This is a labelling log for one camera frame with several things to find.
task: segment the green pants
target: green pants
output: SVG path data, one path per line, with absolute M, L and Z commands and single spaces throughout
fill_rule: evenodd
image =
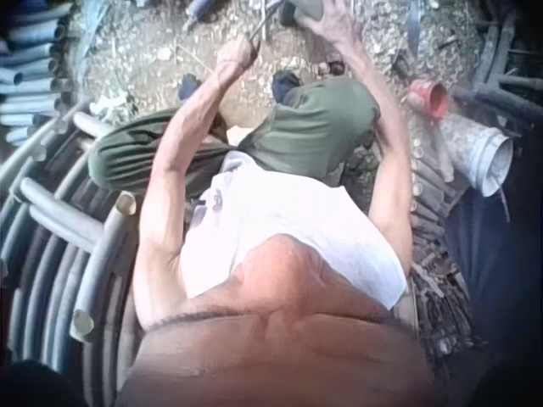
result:
M 175 112 L 135 120 L 97 141 L 89 157 L 91 178 L 101 187 L 144 193 L 160 138 Z M 379 115 L 365 86 L 334 77 L 291 90 L 238 150 L 266 170 L 320 180 L 349 158 Z M 233 149 L 222 142 L 201 145 L 188 167 L 187 198 L 210 186 Z

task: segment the white t-shirt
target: white t-shirt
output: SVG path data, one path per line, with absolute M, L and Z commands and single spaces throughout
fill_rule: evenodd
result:
M 353 286 L 392 308 L 404 289 L 400 261 L 343 187 L 261 169 L 230 152 L 201 199 L 181 252 L 189 298 L 223 283 L 246 254 L 287 234 L 314 248 Z

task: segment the ground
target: ground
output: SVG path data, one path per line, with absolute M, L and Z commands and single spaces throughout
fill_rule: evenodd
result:
M 92 40 L 82 82 L 84 92 L 95 100 L 104 96 L 118 102 L 107 121 L 117 125 L 133 116 L 176 106 L 176 89 L 183 75 L 193 73 L 204 79 L 221 44 L 252 31 L 260 20 L 260 0 L 216 3 L 219 6 L 208 13 L 206 22 L 186 34 L 182 32 L 187 20 L 184 2 L 157 0 L 146 9 L 130 1 L 111 2 Z M 404 84 L 391 69 L 391 62 L 396 52 L 406 47 L 409 3 L 355 0 L 353 9 L 375 65 L 400 92 Z M 440 0 L 440 4 L 431 0 L 423 5 L 423 12 L 417 73 L 441 79 L 447 86 L 465 80 L 479 53 L 480 38 L 474 27 L 478 9 L 469 0 Z M 77 15 L 73 30 L 85 31 L 83 21 Z M 438 51 L 452 35 L 458 41 Z M 292 70 L 304 83 L 326 77 L 324 52 L 307 34 L 281 27 L 276 17 L 268 36 L 255 66 L 232 87 L 221 105 L 229 125 L 256 127 L 266 117 L 274 104 L 270 85 L 277 70 Z M 125 92 L 128 103 L 123 103 Z M 358 197 L 357 203 L 365 210 L 376 169 L 373 154 L 358 148 L 344 176 L 351 195 Z

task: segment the hand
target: hand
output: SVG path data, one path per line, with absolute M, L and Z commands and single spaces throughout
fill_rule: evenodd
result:
M 355 18 L 348 11 L 345 0 L 321 0 L 324 13 L 320 21 L 299 13 L 299 25 L 313 31 L 335 47 L 353 45 L 356 41 Z
M 260 50 L 260 42 L 253 46 L 245 36 L 227 42 L 217 54 L 217 69 L 231 69 L 241 76 L 255 62 Z

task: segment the man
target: man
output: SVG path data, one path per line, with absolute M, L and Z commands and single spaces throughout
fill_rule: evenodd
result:
M 97 182 L 147 188 L 133 289 L 146 331 L 120 405 L 427 405 L 422 350 L 390 309 L 411 263 L 406 123 L 343 0 L 299 23 L 342 53 L 356 81 L 292 89 L 238 150 L 202 143 L 255 61 L 228 43 L 175 113 L 98 142 Z M 369 216 L 336 170 L 377 125 L 383 162 Z M 183 241 L 185 201 L 196 208 Z

